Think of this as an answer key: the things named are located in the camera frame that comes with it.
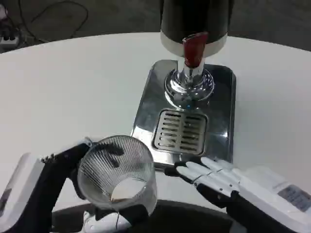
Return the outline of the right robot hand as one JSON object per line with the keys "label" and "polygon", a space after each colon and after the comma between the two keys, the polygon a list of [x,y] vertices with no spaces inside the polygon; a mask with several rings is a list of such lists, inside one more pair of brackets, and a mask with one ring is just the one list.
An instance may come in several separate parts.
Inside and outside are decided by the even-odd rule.
{"label": "right robot hand", "polygon": [[265,166],[245,171],[207,157],[176,162],[164,170],[179,177],[249,233],[309,233],[311,195]]}

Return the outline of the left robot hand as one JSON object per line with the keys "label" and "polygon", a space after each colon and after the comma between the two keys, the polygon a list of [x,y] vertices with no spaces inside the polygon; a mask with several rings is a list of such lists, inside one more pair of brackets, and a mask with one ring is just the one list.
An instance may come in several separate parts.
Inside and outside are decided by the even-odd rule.
{"label": "left robot hand", "polygon": [[142,223],[157,203],[154,160],[140,140],[115,135],[85,138],[60,153],[21,156],[0,199],[3,233],[51,233],[52,211],[67,179],[94,205],[82,233],[116,233]]}

